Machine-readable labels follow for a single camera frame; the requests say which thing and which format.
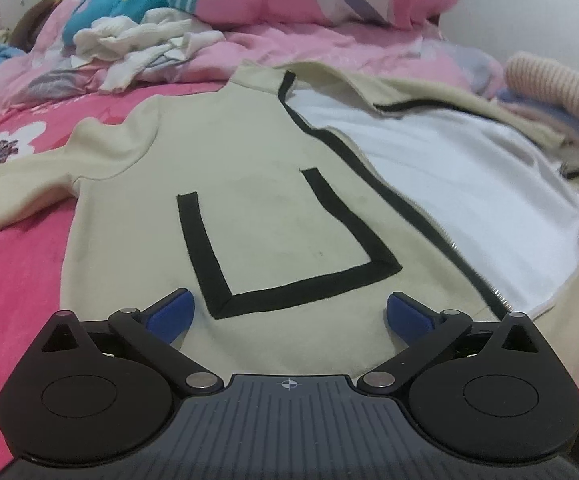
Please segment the crumpled white cloth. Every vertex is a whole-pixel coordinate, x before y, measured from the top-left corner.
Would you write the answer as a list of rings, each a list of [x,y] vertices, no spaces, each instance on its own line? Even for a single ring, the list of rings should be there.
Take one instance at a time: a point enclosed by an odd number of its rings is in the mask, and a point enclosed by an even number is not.
[[[190,62],[201,50],[225,40],[195,16],[170,8],[152,9],[140,22],[127,16],[99,18],[74,35],[71,65],[80,68],[94,62],[107,66],[99,90],[118,93],[144,70]]]

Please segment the beige zip hoodie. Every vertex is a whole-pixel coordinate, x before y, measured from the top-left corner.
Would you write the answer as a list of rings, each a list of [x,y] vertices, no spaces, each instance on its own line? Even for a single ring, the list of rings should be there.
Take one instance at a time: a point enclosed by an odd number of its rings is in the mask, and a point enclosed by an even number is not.
[[[60,306],[84,320],[184,287],[182,351],[223,377],[360,375],[388,296],[533,318],[579,378],[579,191],[529,122],[470,94],[308,63],[87,119],[0,165],[0,230],[76,196]]]

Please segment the dark brown garment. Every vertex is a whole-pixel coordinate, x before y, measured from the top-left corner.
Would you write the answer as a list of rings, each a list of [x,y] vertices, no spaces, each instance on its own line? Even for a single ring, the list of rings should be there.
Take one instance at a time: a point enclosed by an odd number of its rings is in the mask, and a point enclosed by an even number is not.
[[[30,52],[50,14],[56,10],[59,3],[60,0],[41,0],[35,3],[9,33],[8,44],[24,52]]]

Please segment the stack of folded clothes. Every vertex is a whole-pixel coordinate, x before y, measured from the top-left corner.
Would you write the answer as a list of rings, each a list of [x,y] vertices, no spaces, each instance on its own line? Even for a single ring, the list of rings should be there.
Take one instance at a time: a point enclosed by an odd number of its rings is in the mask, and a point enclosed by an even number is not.
[[[546,125],[566,136],[571,143],[579,145],[579,119],[562,107],[526,98],[510,89],[500,90],[495,96],[495,101],[510,112]]]

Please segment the pink magenta floral bed blanket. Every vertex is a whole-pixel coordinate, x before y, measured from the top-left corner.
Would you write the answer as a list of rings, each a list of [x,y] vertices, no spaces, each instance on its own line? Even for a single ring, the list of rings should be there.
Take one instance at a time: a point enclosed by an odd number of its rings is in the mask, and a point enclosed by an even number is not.
[[[17,155],[59,148],[74,126],[93,117],[118,125],[151,96],[188,96],[220,89],[217,82],[158,84],[120,96],[90,93],[0,117],[0,142]],[[76,201],[67,197],[0,232],[0,390],[48,318],[57,310],[60,274]],[[0,431],[0,470],[12,456]]]

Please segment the light pink quilt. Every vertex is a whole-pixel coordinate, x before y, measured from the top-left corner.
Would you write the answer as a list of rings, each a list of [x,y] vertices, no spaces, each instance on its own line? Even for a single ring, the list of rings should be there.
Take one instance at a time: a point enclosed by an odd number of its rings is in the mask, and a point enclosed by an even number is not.
[[[50,14],[32,50],[0,65],[0,116],[13,108],[104,93],[99,87],[107,66],[94,62],[74,68],[74,46],[62,40],[67,15],[79,2],[64,0]],[[373,76],[440,81],[485,98],[503,84],[503,68],[498,61],[476,48],[452,44],[431,24],[409,32],[362,23],[332,28],[263,24],[239,27],[223,35],[224,41],[201,50],[190,62],[144,70],[129,88],[136,84],[227,80],[246,61],[263,66],[315,61]]]

